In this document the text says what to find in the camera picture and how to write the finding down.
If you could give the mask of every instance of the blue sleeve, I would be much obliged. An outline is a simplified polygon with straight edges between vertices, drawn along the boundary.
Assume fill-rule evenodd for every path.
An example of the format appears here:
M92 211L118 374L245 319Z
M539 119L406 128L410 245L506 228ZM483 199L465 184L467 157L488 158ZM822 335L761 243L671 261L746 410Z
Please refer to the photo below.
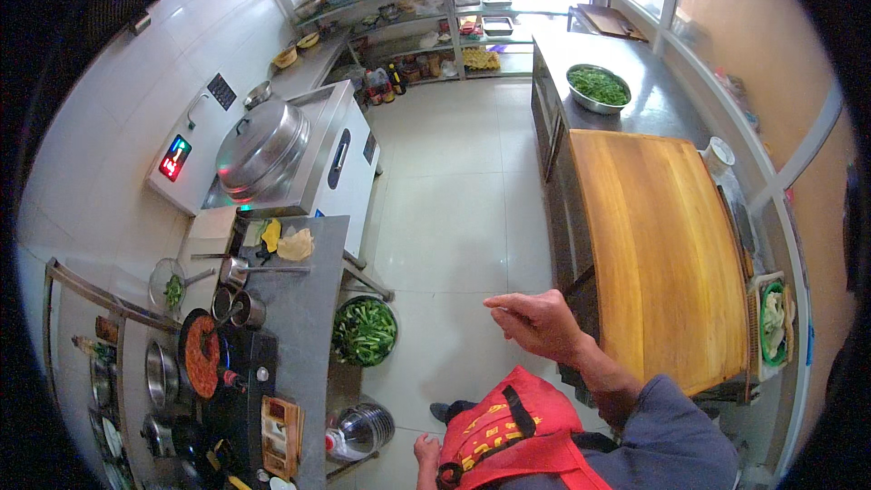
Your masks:
M654 377L641 391L617 449L581 452L614 490L729 490L738 472L732 443L666 375Z

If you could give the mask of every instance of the tile floor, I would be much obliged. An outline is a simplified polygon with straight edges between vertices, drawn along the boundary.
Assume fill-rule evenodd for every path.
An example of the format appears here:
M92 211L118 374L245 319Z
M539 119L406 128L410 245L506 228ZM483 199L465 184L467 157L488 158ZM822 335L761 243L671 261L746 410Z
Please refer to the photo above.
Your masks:
M414 488L415 439L444 432L429 404L480 399L517 364L573 397L556 364L505 341L481 305L551 286L529 95L528 79L435 83L367 113L384 174L363 252L367 271L396 289L400 331L393 355L364 371L363 392L397 430L378 460L332 488ZM576 405L588 430L605 427Z

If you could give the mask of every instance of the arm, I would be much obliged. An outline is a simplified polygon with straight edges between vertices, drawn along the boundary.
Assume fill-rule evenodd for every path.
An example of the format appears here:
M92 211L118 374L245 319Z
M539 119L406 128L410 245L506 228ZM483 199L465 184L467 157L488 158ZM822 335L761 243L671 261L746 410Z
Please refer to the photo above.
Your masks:
M417 487L416 490L436 490L436 475L438 474L438 455L441 445L438 438L427 441L428 433L423 433L415 441L415 456L417 457Z
M617 428L626 424L641 383L581 331L558 289L535 296L496 296L485 299L484 306L490 307L506 339L514 338L525 350L580 372L605 422Z
M580 372L599 415L623 430L623 444L613 452L582 450L612 488L732 487L738 471L732 443L667 376L642 387L603 353L558 290L497 296L484 305L506 339Z

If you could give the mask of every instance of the lid handle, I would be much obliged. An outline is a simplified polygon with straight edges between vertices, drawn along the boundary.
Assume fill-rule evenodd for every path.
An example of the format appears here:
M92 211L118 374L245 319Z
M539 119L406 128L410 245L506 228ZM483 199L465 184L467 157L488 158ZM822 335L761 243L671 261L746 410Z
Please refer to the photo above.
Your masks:
M239 131L239 127L241 127L242 122L251 123L251 120L249 120L246 117L243 117L242 119L240 119L239 121L236 122L236 125L233 127L234 129L236 129L236 136L242 136L242 132Z

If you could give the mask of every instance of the apron strap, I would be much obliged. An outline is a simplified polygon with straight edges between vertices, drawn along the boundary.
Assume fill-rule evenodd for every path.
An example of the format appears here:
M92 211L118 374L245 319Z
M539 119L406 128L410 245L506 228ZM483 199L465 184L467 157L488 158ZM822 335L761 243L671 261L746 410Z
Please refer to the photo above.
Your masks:
M508 402L508 409L511 411L511 417L514 418L515 423L517 424L517 429L520 430L520 433L524 436L524 439L528 439L536 434L536 422L532 419L532 416L529 414L529 411L524 407L523 402L520 401L520 396L517 395L517 391L511 385L505 387L502 390L502 395L505 396L505 400Z
M532 415L529 414L526 407L524 407L524 403L520 400L517 390L515 390L511 385L508 385L504 390L502 390L502 395L508 403L508 410L511 412L511 418L514 419L515 424L517 424L517 429L520 430L523 437L512 439L503 443L501 446L491 448L489 451L481 454L479 462L497 452L505 450L509 446L516 445L524 439L533 437L536 434L536 422L532 419ZM444 477L445 472L450 472L450 476L447 479ZM460 486L460 479L462 478L463 466L456 462L448 462L439 466L438 474L435 477L435 485L438 486L439 490L453 490Z

